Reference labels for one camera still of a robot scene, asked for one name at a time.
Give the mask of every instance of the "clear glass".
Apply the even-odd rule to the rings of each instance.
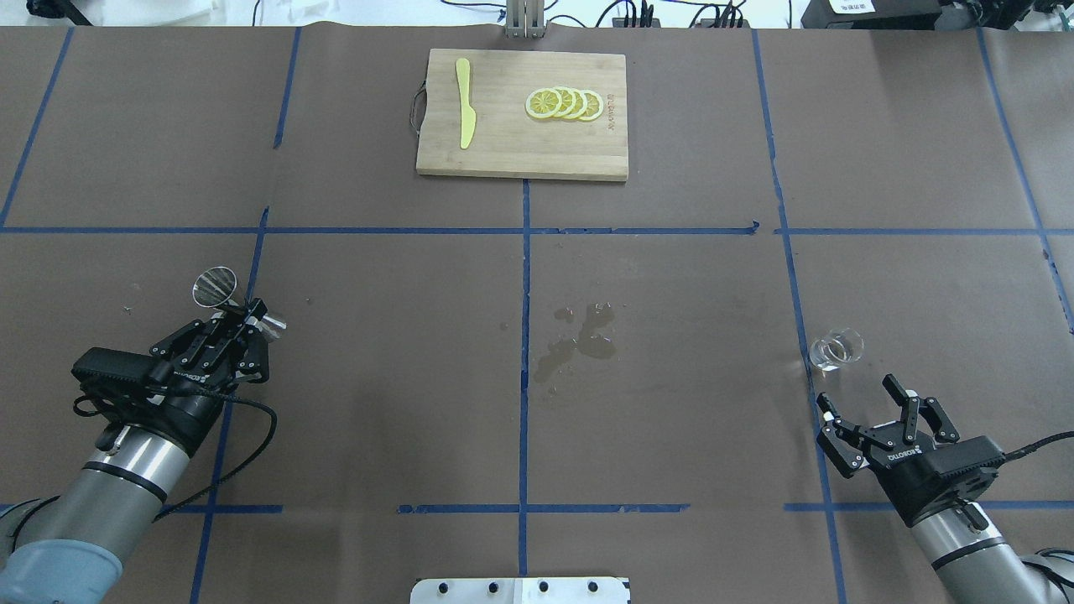
[[[833,329],[809,347],[809,360],[821,371],[834,371],[861,358],[866,341],[851,328]]]

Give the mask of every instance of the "cutting board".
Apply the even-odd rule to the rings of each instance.
[[[470,61],[477,128],[460,148],[455,60]],[[534,119],[525,101],[537,88],[589,88],[605,99],[593,121]],[[429,53],[425,119],[418,173],[446,176],[626,181],[626,57],[582,53],[461,51]]]

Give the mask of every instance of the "cable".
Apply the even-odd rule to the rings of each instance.
[[[1036,449],[1055,443],[1056,441],[1062,441],[1063,438],[1074,438],[1074,432],[1060,432],[1058,434],[1053,434],[1047,438],[1041,438],[1040,441],[1033,443],[1032,445],[1026,445],[1020,449],[1015,449],[1008,454],[1003,454],[1003,462],[1015,461],[1026,457],[1031,452],[1035,452]]]
[[[84,403],[86,401],[92,401],[93,411],[85,411],[78,406],[81,403]],[[104,401],[98,399],[97,397],[92,397],[89,394],[86,394],[84,397],[78,397],[77,399],[74,400],[74,404],[72,405],[72,407],[74,407],[74,414],[77,415],[78,417],[95,417],[101,415],[102,406],[111,407],[112,405],[105,403]]]
[[[555,15],[554,17],[549,17],[548,23],[552,23],[555,19],[570,19],[570,20],[577,23],[578,25],[580,25],[582,27],[585,27],[584,23],[578,20],[576,17],[572,17],[570,15]]]
[[[593,27],[600,27],[600,21],[604,20],[605,16],[607,16],[608,13],[610,13],[611,10],[614,9],[615,5],[619,4],[619,3],[621,3],[621,2],[626,2],[627,4],[630,5],[630,13],[629,14],[632,16],[629,18],[632,20],[633,19],[637,19],[638,18],[638,5],[634,3],[634,0],[615,0],[611,4],[608,4],[608,8],[605,9],[605,12],[600,13],[600,17],[597,18],[597,24],[595,26],[593,26]]]
[[[440,3],[449,4],[451,6],[465,6],[465,8],[475,8],[475,6],[492,6],[493,9],[507,8],[506,4],[493,4],[492,2],[454,2],[452,0],[440,0]]]
[[[12,531],[12,533],[11,533],[11,550],[12,550],[12,552],[15,551],[15,544],[18,543],[18,535],[19,535],[19,533],[23,532],[23,528],[26,527],[26,523],[29,522],[30,517],[33,516],[34,514],[41,512],[42,507],[48,505],[49,503],[55,502],[58,499],[60,499],[60,495],[53,495],[53,497],[50,497],[50,498],[42,501],[38,505],[33,506],[33,509],[31,509],[30,512],[28,512],[26,514],[26,516],[23,516],[23,519],[18,521],[18,526],[16,526],[15,530]]]
[[[174,514],[174,513],[178,512],[179,509],[186,507],[187,505],[190,505],[194,501],[198,501],[199,499],[205,497],[209,492],[215,491],[218,488],[220,488],[220,485],[223,485],[224,483],[227,483],[228,480],[230,480],[231,478],[233,478],[236,474],[238,474],[240,472],[242,472],[243,470],[245,470],[247,465],[249,465],[250,463],[252,463],[253,460],[258,458],[258,456],[260,456],[262,452],[264,452],[264,450],[268,447],[268,443],[272,442],[273,436],[276,435],[276,423],[277,423],[276,412],[274,412],[272,409],[272,407],[270,407],[268,405],[259,403],[257,401],[250,401],[250,400],[247,400],[247,399],[240,399],[238,397],[231,397],[231,396],[228,396],[228,394],[218,394],[216,392],[211,392],[208,390],[199,390],[197,393],[201,394],[203,397],[209,397],[209,398],[218,399],[218,400],[221,400],[221,401],[228,401],[228,402],[231,402],[231,403],[238,403],[241,405],[250,406],[250,407],[253,407],[253,408],[259,409],[261,412],[264,412],[266,415],[268,415],[268,421],[270,421],[270,423],[268,423],[268,431],[265,433],[265,437],[261,441],[261,444],[258,445],[258,448],[253,449],[253,452],[251,452],[249,455],[249,457],[247,457],[245,460],[243,460],[242,463],[240,463],[238,465],[236,465],[234,470],[232,470],[231,472],[228,472],[223,476],[220,476],[219,479],[215,480],[212,485],[205,487],[204,489],[198,491],[197,493],[188,497],[187,499],[180,501],[179,503],[177,503],[175,505],[170,506],[168,509],[164,509],[163,512],[161,512],[160,514],[158,514],[156,518],[153,519],[154,522],[156,522],[157,520],[160,520],[161,518],[163,518],[165,516],[169,516],[171,514]]]
[[[700,17],[701,13],[703,13],[705,10],[709,8],[716,10],[716,19],[720,19],[720,4],[703,4],[701,5],[700,9],[697,10],[696,13],[694,13],[694,18],[690,19],[690,25],[686,26],[686,28],[692,29],[695,25],[697,25],[697,18]]]

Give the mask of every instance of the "blue tape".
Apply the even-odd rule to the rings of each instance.
[[[220,422],[220,437],[216,445],[216,459],[213,462],[213,484],[220,479],[223,473],[223,457],[228,445],[228,432],[231,428],[232,403],[223,406],[223,419]],[[208,558],[208,542],[213,536],[213,517],[216,515],[216,490],[209,491],[208,504],[205,505],[205,520],[202,523],[202,538],[198,546],[198,563],[194,565],[194,580],[190,588],[190,604],[198,604],[201,598],[202,578],[205,576],[205,562]]]
[[[522,229],[483,227],[268,227],[272,234],[371,234],[371,235],[520,235]]]
[[[1074,313],[1071,312],[1070,299],[1066,297],[1066,289],[1063,287],[1063,279],[1059,276],[1059,269],[1056,268],[1056,256],[1051,253],[1051,244],[1048,243],[1048,235],[1044,230],[1044,222],[1041,220],[1041,213],[1036,207],[1036,199],[1033,197],[1033,189],[1029,186],[1029,178],[1026,177],[1026,169],[1021,163],[1021,154],[1018,153],[1018,145],[1011,134],[1011,125],[1007,124],[1006,112],[1003,110],[1003,101],[1000,99],[999,88],[996,87],[996,76],[992,73],[992,62],[988,58],[988,45],[985,43],[985,31],[977,28],[977,46],[981,48],[981,60],[985,66],[985,75],[988,77],[988,88],[992,92],[992,101],[996,103],[996,113],[1000,118],[1000,126],[1003,127],[1003,135],[1006,138],[1007,147],[1011,148],[1011,158],[1014,159],[1015,169],[1018,171],[1018,179],[1021,182],[1021,189],[1026,193],[1026,202],[1029,204],[1029,212],[1033,215],[1033,225],[1041,238],[1041,246],[1044,248],[1045,259],[1051,272],[1051,282],[1056,286],[1056,293],[1059,294],[1059,302],[1063,307],[1063,315],[1066,318],[1066,329],[1074,334]]]
[[[985,509],[1074,509],[1074,501],[978,501]],[[785,503],[784,512],[895,512],[888,502]]]
[[[768,140],[768,158],[772,169],[772,186],[775,189],[775,198],[780,204],[780,227],[783,231],[783,255],[787,263],[787,276],[790,279],[790,299],[795,310],[795,325],[798,329],[798,348],[802,357],[802,364],[806,368],[806,380],[809,385],[809,405],[810,408],[813,409],[813,417],[814,420],[816,420],[817,412],[813,406],[813,371],[809,361],[809,344],[806,341],[806,321],[802,317],[801,298],[798,293],[798,273],[795,270],[794,250],[790,247],[787,208],[783,199],[783,185],[780,183],[780,174],[775,169],[775,134],[772,130],[772,116],[768,104],[768,87],[765,84],[765,67],[760,55],[760,40],[757,37],[756,29],[752,29],[750,32],[753,37],[753,54],[754,61],[757,67],[757,86],[760,91],[760,106],[765,118],[765,133]],[[825,504],[830,505],[831,488],[828,483],[828,468],[825,464],[824,454],[821,451],[819,446],[816,447],[816,461],[821,473],[821,492],[824,495]],[[828,526],[828,545],[831,550],[831,565],[834,572],[836,594],[839,599],[839,604],[846,604],[846,585],[843,580],[843,562],[842,555],[839,550],[839,535],[836,532],[836,516],[830,509],[825,510],[825,520]]]
[[[522,181],[522,358],[519,372],[519,576],[528,573],[529,503],[529,181]]]
[[[513,503],[493,504],[447,504],[447,505],[401,505],[396,514],[518,514],[519,506]]]
[[[754,220],[752,227],[717,228],[635,228],[635,227],[567,227],[533,229],[535,235],[752,235],[760,228]]]
[[[18,182],[23,178],[23,171],[26,170],[26,162],[30,159],[30,150],[33,142],[38,139],[38,129],[41,128],[41,120],[45,117],[45,107],[48,106],[48,99],[56,88],[56,80],[60,76],[60,68],[63,67],[63,59],[67,57],[68,48],[71,47],[71,38],[74,35],[74,28],[69,27],[67,35],[63,37],[63,45],[60,46],[60,54],[56,57],[56,64],[53,66],[53,74],[45,86],[45,94],[41,98],[41,105],[38,106],[38,115],[33,118],[33,126],[30,127],[30,134],[26,138],[26,146],[23,147],[23,155],[18,158],[15,167],[15,175],[11,179],[11,187],[8,188],[8,197],[4,199],[3,208],[0,210],[0,227],[8,221],[8,214],[11,212],[11,204],[15,201],[15,192],[18,190]]]
[[[533,514],[681,514],[688,503],[531,504]]]
[[[294,41],[291,42],[291,62],[287,68],[287,84],[284,86],[284,101],[279,105],[279,121],[276,123],[276,139],[272,148],[279,148],[284,142],[284,125],[287,124],[287,107],[291,103],[291,84],[294,82],[294,63],[299,58],[299,41],[302,40],[302,28],[294,28]]]
[[[0,227],[5,233],[32,234],[252,234],[257,227]]]
[[[681,514],[688,503],[529,503],[526,514]],[[401,505],[400,515],[420,514],[519,514],[512,503],[462,503],[436,505]]]
[[[253,245],[253,261],[250,262],[250,278],[246,281],[246,301],[253,300],[253,286],[258,283],[258,269],[261,267],[261,248],[265,243],[265,228],[268,226],[268,208],[261,212],[261,222],[258,225],[258,242]]]
[[[208,514],[207,505],[188,505],[175,510],[175,514]],[[282,505],[217,505],[214,515],[219,514],[282,514]]]
[[[1035,229],[775,229],[787,235],[1035,235]]]

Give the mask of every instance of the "water spill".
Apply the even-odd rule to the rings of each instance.
[[[574,312],[570,308],[561,308],[554,314],[556,319],[571,322]],[[548,354],[537,360],[537,372],[534,380],[538,384],[548,382],[552,374],[563,373],[563,365],[575,356],[575,350],[580,355],[594,359],[610,359],[615,356],[615,344],[610,337],[605,337],[597,330],[608,325],[615,318],[615,312],[611,304],[590,304],[585,307],[585,320],[578,331],[578,337],[567,340],[561,336],[560,341],[549,344]],[[574,373],[574,368],[567,368]]]

